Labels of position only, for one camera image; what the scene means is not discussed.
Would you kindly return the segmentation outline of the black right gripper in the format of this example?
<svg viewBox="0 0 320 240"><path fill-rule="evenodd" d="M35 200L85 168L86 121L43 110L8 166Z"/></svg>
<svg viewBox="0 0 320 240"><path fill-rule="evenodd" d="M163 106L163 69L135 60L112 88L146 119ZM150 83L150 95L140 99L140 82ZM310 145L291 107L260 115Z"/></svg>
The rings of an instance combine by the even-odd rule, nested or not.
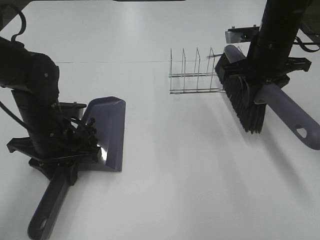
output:
<svg viewBox="0 0 320 240"><path fill-rule="evenodd" d="M246 58L221 64L221 84L225 86L230 79L240 80L242 87L242 109L264 107L265 102L255 100L264 84L277 81L294 71L308 72L312 62L305 57L289 57L284 66L276 68L254 63Z"/></svg>

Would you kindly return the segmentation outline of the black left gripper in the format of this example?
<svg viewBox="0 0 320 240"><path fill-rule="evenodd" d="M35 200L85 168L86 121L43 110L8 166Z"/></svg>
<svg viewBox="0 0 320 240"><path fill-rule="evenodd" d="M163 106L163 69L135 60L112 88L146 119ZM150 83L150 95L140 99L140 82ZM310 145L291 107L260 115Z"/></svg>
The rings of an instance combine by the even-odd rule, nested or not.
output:
<svg viewBox="0 0 320 240"><path fill-rule="evenodd" d="M67 183L74 186L78 170L86 170L103 160L102 149L96 138L96 120L83 123L75 117L67 117L69 126L65 133L68 142L53 136L41 136L40 142L30 137L12 138L7 144L10 153L18 151L28 157L28 164L44 175L53 175L58 167L65 167Z"/></svg>

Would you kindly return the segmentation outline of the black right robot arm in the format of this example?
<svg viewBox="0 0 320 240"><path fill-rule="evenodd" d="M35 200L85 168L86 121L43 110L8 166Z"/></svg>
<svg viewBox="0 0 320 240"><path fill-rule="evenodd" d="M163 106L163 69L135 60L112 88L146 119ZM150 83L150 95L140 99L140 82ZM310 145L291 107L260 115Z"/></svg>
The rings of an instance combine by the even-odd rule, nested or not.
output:
<svg viewBox="0 0 320 240"><path fill-rule="evenodd" d="M216 73L236 111L249 109L258 91L274 83L282 88L288 74L307 72L311 62L291 57L308 0L268 0L260 26L230 28Z"/></svg>

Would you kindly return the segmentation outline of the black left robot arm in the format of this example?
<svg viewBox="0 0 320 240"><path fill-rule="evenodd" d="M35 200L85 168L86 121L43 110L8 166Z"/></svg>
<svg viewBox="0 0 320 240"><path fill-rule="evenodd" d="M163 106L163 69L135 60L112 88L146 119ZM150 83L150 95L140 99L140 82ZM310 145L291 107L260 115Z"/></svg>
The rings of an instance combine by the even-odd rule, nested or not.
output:
<svg viewBox="0 0 320 240"><path fill-rule="evenodd" d="M48 176L62 172L69 185L78 177L79 159L98 149L96 118L88 123L70 113L71 103L59 102L60 69L43 54L25 49L21 42L0 39L0 86L11 89L21 117L4 104L0 107L28 132L7 144L31 158L33 165Z"/></svg>

